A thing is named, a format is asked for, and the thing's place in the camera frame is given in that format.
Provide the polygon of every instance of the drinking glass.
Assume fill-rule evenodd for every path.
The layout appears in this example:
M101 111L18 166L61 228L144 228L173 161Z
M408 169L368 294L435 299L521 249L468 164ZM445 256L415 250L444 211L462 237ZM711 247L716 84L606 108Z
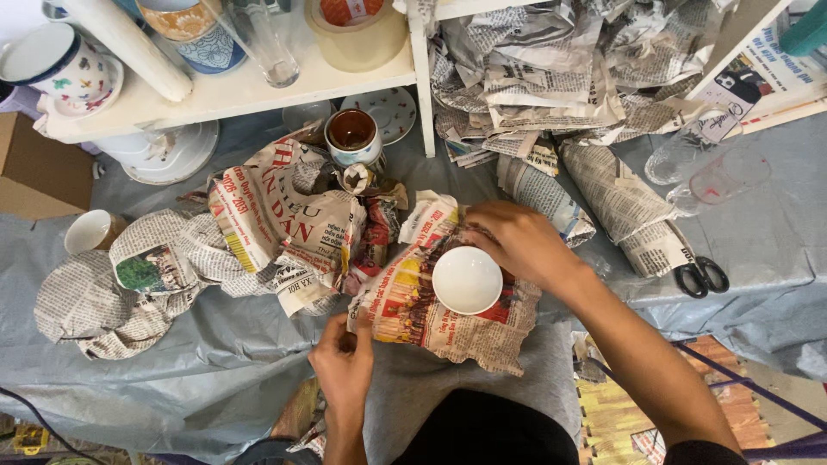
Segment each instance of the drinking glass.
M224 15L217 14L214 1L203 3L261 67L270 86L280 89L296 82L299 64L279 40L271 17L276 12L265 0L222 0Z
M757 151L735 149L698 170L667 194L681 216L690 217L720 205L767 181L772 173L767 158Z
M652 153L643 167L646 177L659 185L683 181L687 167L719 150L720 146L733 143L721 142L729 132L724 125L724 120L729 117L732 115L726 110L711 109L689 121Z

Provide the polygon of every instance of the left hand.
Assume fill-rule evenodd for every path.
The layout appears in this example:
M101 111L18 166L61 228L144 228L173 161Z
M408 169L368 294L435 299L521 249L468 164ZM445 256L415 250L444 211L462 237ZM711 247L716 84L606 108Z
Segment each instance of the left hand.
M370 323L360 321L356 334L346 329L347 313L327 320L318 345L308 360L316 370L327 400L325 420L330 429L358 429L365 418L365 401L373 374Z

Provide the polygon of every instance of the gray pants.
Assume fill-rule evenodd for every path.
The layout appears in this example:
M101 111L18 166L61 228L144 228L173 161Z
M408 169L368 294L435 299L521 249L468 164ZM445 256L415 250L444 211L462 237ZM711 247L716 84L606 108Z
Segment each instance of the gray pants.
M454 364L401 343L374 341L373 382L365 411L365 448L370 465L393 462L448 393L483 391L548 415L580 441L581 413L572 379L571 325L540 324L523 341L525 374L489 373L473 360Z

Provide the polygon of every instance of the scissors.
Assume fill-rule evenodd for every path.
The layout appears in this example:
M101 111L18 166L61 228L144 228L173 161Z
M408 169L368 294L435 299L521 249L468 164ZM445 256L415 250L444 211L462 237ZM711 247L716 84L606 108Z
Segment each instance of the scissors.
M715 284L715 281L710 277L710 271L717 275L720 285ZM686 285L687 275L695 282L694 287L697 290L692 290ZM696 256L695 262L675 268L675 281L686 295L694 299L703 299L710 291L722 294L729 290L729 276L726 276L724 270L717 263L705 256Z

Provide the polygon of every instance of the cable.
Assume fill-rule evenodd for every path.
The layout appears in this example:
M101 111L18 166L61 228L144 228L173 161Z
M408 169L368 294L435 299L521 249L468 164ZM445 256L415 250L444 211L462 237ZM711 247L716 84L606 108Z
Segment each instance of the cable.
M43 428L45 428L45 430L48 431L49 434L54 436L55 439L57 439L57 441L59 443L63 444L63 447L67 448L70 452L76 453L80 457L88 458L89 460L95 462L97 465L107 465L106 463L100 461L99 459L97 459L95 457L92 457L91 455L87 455L85 453L82 453L78 449L73 448L71 445L69 445L69 443L66 442L66 439L63 439L63 436L57 434L57 432L54 429L52 429L52 427L49 426L48 423L46 423L46 420L43 419L43 415L41 415L41 413L39 411L37 411L37 408L34 405L32 405L31 402L26 400L24 397L22 397L20 395L17 395L15 393L11 392L11 391L6 390L6 389L3 389L2 387L0 387L0 394L7 395L7 396L11 397L12 399L17 400L18 402L22 403L26 407L28 407L29 410L31 410L31 413L35 414L35 417L37 417L37 421L41 422L41 425L43 426Z

